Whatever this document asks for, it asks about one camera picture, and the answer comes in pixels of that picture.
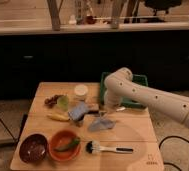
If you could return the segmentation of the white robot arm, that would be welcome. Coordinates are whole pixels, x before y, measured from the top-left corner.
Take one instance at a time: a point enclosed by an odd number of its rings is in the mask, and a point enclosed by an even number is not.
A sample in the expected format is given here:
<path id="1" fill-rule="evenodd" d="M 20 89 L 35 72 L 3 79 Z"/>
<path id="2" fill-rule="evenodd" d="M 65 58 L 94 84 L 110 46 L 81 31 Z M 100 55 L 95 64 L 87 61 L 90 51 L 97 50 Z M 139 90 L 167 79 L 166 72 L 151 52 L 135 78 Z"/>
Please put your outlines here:
<path id="1" fill-rule="evenodd" d="M 189 97 L 135 83 L 130 69 L 122 67 L 101 78 L 103 103 L 117 108 L 124 98 L 151 107 L 185 125 L 189 129 Z"/>

